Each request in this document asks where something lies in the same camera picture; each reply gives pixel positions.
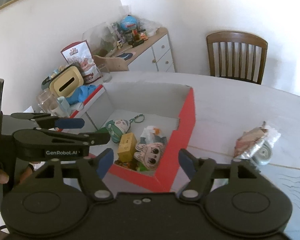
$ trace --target screw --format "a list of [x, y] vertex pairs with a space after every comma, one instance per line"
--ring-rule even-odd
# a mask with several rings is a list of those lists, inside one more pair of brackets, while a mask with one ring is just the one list
[[141, 205], [141, 204], [142, 204], [142, 201], [141, 201], [140, 199], [135, 199], [135, 200], [133, 201], [133, 203], [136, 204], [136, 205]]
[[98, 190], [94, 193], [97, 198], [108, 198], [111, 196], [111, 193], [107, 190]]
[[144, 203], [149, 203], [149, 202], [151, 202], [151, 198], [145, 197], [144, 199], [142, 199], [142, 201], [143, 201]]
[[195, 198], [199, 196], [199, 193], [196, 190], [188, 189], [182, 192], [182, 195], [186, 198]]

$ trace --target white cabinet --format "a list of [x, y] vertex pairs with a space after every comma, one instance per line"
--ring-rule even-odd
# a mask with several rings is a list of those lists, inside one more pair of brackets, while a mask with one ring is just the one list
[[129, 71], [175, 72], [168, 35], [152, 44], [132, 61], [128, 68]]
[[157, 65], [153, 55], [152, 48], [150, 47], [143, 52], [139, 57], [132, 61], [128, 66], [130, 71], [148, 71], [157, 72]]

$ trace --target blue cloth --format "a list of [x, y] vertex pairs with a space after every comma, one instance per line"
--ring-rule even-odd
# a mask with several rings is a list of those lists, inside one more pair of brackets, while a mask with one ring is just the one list
[[82, 103], [84, 100], [88, 98], [88, 96], [96, 90], [96, 86], [94, 85], [89, 85], [89, 86], [81, 86], [76, 88], [72, 96], [66, 98], [68, 101], [69, 105], [74, 105], [77, 103]]

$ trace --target white wall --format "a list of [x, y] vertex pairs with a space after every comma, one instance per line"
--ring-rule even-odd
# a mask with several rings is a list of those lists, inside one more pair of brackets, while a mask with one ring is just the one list
[[26, 110], [41, 82], [66, 61], [60, 51], [89, 28], [120, 16], [120, 0], [20, 0], [0, 11], [2, 111]]
[[209, 75], [205, 37], [219, 30], [269, 43], [263, 85], [300, 95], [300, 0], [121, 0], [170, 33], [178, 72]]

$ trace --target plush toy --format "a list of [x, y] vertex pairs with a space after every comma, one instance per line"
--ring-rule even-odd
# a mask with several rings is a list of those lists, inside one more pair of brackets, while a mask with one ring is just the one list
[[140, 163], [139, 171], [155, 171], [167, 145], [167, 138], [161, 130], [154, 126], [148, 126], [143, 130], [140, 143], [136, 145], [134, 158]]
[[[141, 121], [136, 121], [138, 118], [143, 117]], [[141, 123], [145, 120], [145, 116], [143, 114], [140, 114], [136, 116], [135, 118], [131, 119], [130, 121], [127, 120], [111, 120], [106, 123], [106, 128], [108, 132], [110, 133], [111, 139], [114, 143], [120, 143], [122, 135], [126, 134], [131, 127], [131, 124], [133, 122], [135, 123]]]

